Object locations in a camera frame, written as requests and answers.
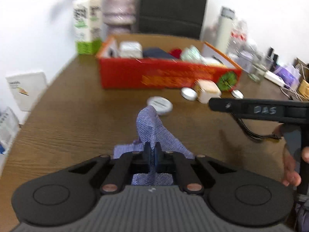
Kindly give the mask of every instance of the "chair backrest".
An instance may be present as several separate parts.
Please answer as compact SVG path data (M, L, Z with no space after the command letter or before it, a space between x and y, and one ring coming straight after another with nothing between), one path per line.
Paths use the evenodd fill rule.
M141 0L138 32L198 39L207 0Z

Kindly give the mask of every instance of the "white bottle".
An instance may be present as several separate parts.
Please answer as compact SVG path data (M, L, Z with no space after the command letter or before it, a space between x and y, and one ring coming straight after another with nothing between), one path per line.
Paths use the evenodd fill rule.
M231 31L233 29L234 18L235 12L233 10L227 7L221 8L215 47L222 53L226 53L228 42L231 37Z

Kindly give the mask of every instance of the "black bottle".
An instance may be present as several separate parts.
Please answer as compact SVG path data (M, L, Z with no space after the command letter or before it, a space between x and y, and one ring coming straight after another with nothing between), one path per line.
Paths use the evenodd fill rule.
M272 57L272 53L273 53L273 48L269 48L267 56L269 56L270 58Z
M278 60L278 55L277 54L274 54L273 55L273 64L272 64L272 66L271 66L271 68L270 68L270 71L271 72L274 72L275 70L276 70L276 68L277 68L277 60Z

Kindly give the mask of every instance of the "purple fabric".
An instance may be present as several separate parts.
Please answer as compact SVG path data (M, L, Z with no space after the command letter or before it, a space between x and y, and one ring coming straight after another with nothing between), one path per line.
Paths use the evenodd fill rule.
M123 153L142 151L144 144L151 145L151 168L148 174L135 174L132 185L171 185L172 176L168 173L156 173L154 170L154 146L160 142L162 151L176 151L183 153L186 158L193 159L194 155L176 139L162 124L156 110L148 106L140 111L136 120L139 140L129 145L117 145L114 148L114 158L118 159Z

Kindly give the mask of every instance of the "round pad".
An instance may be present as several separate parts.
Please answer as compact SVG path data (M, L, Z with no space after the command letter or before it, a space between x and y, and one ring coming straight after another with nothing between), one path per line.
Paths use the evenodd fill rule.
M33 197L34 199L43 205L57 205L68 199L70 191L60 185L46 185L37 189Z
M282 221L294 202L291 191L280 182L246 171L221 175L208 199L223 219L249 227Z
M244 204L259 206L270 200L271 193L260 185L243 185L236 189L235 196Z
M60 226L87 215L97 196L82 174L57 172L21 185L13 194L18 220L35 226Z

